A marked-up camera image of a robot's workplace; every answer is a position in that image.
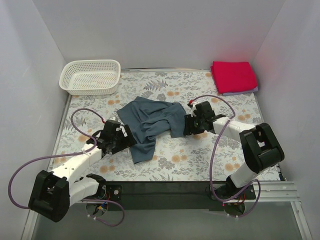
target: floral tablecloth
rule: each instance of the floral tablecloth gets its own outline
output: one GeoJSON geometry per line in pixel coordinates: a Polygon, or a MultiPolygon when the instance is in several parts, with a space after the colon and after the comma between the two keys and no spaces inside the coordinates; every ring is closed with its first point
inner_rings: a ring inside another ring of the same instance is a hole
{"type": "MultiPolygon", "coordinates": [[[[76,109],[90,108],[105,119],[119,118],[117,110],[141,96],[156,101],[179,102],[189,113],[189,100],[204,94],[218,94],[210,72],[123,72],[114,94],[72,97],[57,153],[78,152],[87,140],[71,125],[70,116],[76,109]]],[[[252,93],[223,98],[234,107],[236,120],[248,124],[262,122],[252,93]]],[[[231,115],[231,110],[222,101],[211,97],[201,100],[209,101],[216,114],[231,115]]],[[[75,123],[80,129],[91,134],[103,128],[101,120],[88,111],[78,112],[75,115],[75,123]]],[[[105,156],[83,175],[94,173],[108,181],[208,181],[209,162],[216,139],[217,135],[207,132],[171,138],[170,132],[167,131],[156,137],[152,160],[133,164],[130,151],[126,149],[115,155],[105,156]]],[[[55,158],[51,167],[55,168],[67,160],[65,157],[55,158]]],[[[244,156],[241,144],[223,136],[215,156],[213,179],[224,181],[242,163],[244,156]]],[[[266,181],[280,180],[276,167],[263,172],[258,178],[266,181]]]]}

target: white wall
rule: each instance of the white wall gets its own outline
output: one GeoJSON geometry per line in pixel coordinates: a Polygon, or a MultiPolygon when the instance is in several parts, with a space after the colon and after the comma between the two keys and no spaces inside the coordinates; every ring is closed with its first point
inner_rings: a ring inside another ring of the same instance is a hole
{"type": "MultiPolygon", "coordinates": [[[[27,210],[13,206],[9,178],[23,163],[52,153],[66,94],[65,64],[32,0],[0,1],[0,239],[18,240],[27,210]]],[[[22,170],[13,197],[27,205],[36,174],[48,161],[22,170]]]]}
{"type": "Polygon", "coordinates": [[[285,0],[33,0],[67,62],[209,69],[251,61],[285,0]]]}
{"type": "Polygon", "coordinates": [[[286,0],[254,62],[258,100],[283,147],[313,239],[320,239],[320,2],[286,0]]]}

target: folded cloth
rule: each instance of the folded cloth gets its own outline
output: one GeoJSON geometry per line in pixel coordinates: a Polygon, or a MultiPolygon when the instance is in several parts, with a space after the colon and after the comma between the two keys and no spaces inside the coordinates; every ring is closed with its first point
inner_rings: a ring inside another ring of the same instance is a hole
{"type": "Polygon", "coordinates": [[[249,91],[257,87],[257,79],[248,62],[214,61],[212,76],[220,94],[249,91]]]}
{"type": "Polygon", "coordinates": [[[117,111],[124,124],[128,124],[136,145],[130,148],[133,163],[153,158],[156,136],[171,130],[172,138],[184,136],[186,111],[178,102],[153,101],[138,96],[117,111]]]}
{"type": "Polygon", "coordinates": [[[249,93],[255,93],[258,92],[258,87],[255,87],[254,89],[251,89],[249,91],[239,91],[239,92],[226,92],[223,93],[223,96],[233,96],[233,95],[239,95],[239,94],[249,94],[249,93]]]}

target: folded towel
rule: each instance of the folded towel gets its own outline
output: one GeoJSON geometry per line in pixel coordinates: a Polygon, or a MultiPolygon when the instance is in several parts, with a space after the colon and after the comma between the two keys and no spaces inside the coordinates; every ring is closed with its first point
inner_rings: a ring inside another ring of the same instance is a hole
{"type": "Polygon", "coordinates": [[[233,96],[233,95],[238,95],[238,94],[249,94],[249,93],[255,93],[258,92],[258,87],[256,86],[254,89],[251,89],[249,91],[239,91],[239,92],[226,92],[223,93],[223,96],[233,96]]]}
{"type": "Polygon", "coordinates": [[[220,94],[250,91],[257,87],[257,79],[248,62],[214,61],[211,67],[220,94]]]}

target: purple cloth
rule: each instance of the purple cloth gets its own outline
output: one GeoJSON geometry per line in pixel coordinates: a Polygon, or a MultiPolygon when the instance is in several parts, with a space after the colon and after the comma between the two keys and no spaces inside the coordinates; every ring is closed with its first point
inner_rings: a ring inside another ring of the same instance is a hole
{"type": "Polygon", "coordinates": [[[239,91],[239,92],[226,92],[223,93],[223,96],[233,96],[233,95],[238,95],[238,94],[248,94],[248,93],[255,93],[258,91],[258,86],[256,86],[254,89],[251,89],[249,91],[239,91]]]}

